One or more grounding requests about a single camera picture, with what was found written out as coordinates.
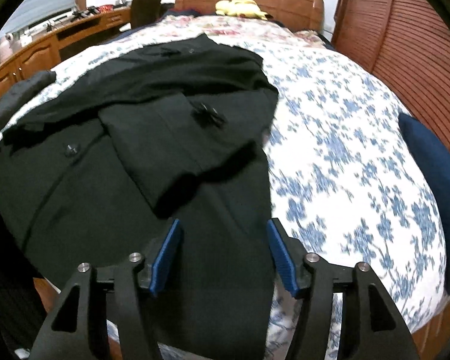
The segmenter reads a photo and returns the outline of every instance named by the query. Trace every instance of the black coat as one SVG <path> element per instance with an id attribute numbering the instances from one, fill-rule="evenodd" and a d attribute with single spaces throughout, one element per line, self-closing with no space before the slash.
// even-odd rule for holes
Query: black coat
<path id="1" fill-rule="evenodd" d="M 180 219 L 182 249 L 151 305 L 158 340 L 262 359 L 275 277 L 262 139 L 276 102 L 258 55 L 205 35 L 129 52 L 5 132 L 0 211 L 59 287 Z"/>

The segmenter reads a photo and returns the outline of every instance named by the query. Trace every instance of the coat button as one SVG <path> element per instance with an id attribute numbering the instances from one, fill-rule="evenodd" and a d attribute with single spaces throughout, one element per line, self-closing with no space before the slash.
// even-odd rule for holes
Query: coat button
<path id="1" fill-rule="evenodd" d="M 80 151 L 80 145 L 71 143 L 70 145 L 67 145 L 65 149 L 65 156 L 66 157 L 73 157 L 74 155 L 78 154 Z"/>

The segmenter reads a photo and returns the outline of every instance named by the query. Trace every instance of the blue floral bedspread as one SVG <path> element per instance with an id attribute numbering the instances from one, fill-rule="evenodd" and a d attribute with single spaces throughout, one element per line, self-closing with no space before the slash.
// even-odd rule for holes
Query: blue floral bedspread
<path id="1" fill-rule="evenodd" d="M 26 104 L 9 125 L 55 98 L 86 71 L 146 44 L 197 36 L 187 26 L 164 35 L 147 28 L 91 47 L 57 66 L 57 81 Z M 437 204 L 409 154 L 397 123 L 407 112 L 378 79 L 347 57 L 296 42 L 209 35 L 263 57 L 279 90 L 271 134 L 264 144 L 270 168 L 272 214 L 290 236 L 328 262 L 371 264 L 414 332 L 433 316 L 443 296 L 445 243 Z M 300 302 L 276 279 L 267 359 L 284 359 Z M 334 297 L 327 359 L 337 357 L 342 298 Z M 110 324 L 109 333 L 118 339 Z M 179 350 L 161 346 L 165 359 Z"/>

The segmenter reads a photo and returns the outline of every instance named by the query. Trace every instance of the blue flower pattern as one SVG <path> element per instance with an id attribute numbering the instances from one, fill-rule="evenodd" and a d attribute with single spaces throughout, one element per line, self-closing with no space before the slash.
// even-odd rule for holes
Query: blue flower pattern
<path id="1" fill-rule="evenodd" d="M 289 236 L 330 263 L 370 263 L 409 329 L 425 325 L 443 295 L 445 244 L 433 194 L 398 130 L 398 114 L 407 112 L 405 107 L 383 83 L 339 53 L 254 38 L 213 39 L 259 54 L 265 74 L 279 90 L 263 148 L 273 216 Z M 86 71 L 145 44 L 166 41 L 150 30 L 70 58 L 54 68 L 56 83 L 24 106 L 7 127 L 58 96 Z M 277 278 L 266 359 L 285 357 L 300 307 Z M 341 321 L 342 297 L 335 294 L 326 359 L 337 357 Z M 108 330 L 119 339 L 113 324 Z M 186 356 L 161 344 L 160 350 L 165 359 Z"/>

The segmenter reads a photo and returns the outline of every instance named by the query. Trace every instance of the stuffed animal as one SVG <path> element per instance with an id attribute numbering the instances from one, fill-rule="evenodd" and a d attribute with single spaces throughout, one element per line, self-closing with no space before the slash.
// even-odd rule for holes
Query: stuffed animal
<path id="1" fill-rule="evenodd" d="M 257 3 L 253 0 L 221 0 L 216 3 L 217 15 L 248 17 L 249 19 L 267 20 L 269 16 L 262 12 Z"/>

